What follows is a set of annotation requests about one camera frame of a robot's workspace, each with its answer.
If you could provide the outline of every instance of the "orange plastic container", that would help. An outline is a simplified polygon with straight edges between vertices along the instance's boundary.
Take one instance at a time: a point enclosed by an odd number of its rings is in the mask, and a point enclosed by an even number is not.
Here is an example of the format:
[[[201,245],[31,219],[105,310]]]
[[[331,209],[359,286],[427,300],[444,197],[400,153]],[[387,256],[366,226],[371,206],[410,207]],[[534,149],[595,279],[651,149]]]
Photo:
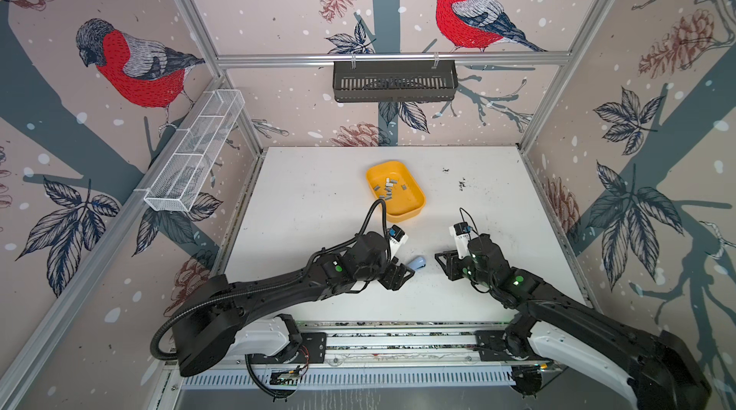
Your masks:
[[[369,168],[366,180],[376,199],[386,195],[386,178],[397,181],[391,189],[391,200],[386,201],[386,220],[398,223],[417,216],[427,203],[427,198],[409,169],[397,160]]]

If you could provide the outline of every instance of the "white tabletop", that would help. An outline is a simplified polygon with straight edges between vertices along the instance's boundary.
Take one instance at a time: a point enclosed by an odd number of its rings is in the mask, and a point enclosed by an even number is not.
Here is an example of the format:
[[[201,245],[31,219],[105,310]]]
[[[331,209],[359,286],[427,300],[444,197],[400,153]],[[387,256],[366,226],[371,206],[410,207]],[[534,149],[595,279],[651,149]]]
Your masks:
[[[461,221],[458,207],[501,246],[511,266],[583,303],[514,147],[270,148],[227,263],[227,279],[291,272],[318,249],[353,237],[373,203],[366,170],[387,160],[404,163],[427,196],[418,216],[398,224],[409,241],[396,256],[408,263],[423,255],[427,266],[399,291],[373,282],[360,295],[283,312],[296,320],[331,322],[508,322],[515,311],[477,293],[465,279],[449,281],[434,259],[437,252],[455,249],[448,227]],[[380,208],[368,231],[381,231]]]

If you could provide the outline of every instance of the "white mesh basket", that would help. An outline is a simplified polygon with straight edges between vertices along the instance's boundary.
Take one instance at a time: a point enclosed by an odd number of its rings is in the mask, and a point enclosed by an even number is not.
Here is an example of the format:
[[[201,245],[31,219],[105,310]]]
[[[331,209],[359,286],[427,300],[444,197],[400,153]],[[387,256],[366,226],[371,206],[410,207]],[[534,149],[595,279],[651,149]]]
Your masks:
[[[144,200],[153,210],[188,212],[191,209],[244,104],[240,91],[212,92],[146,193]]]

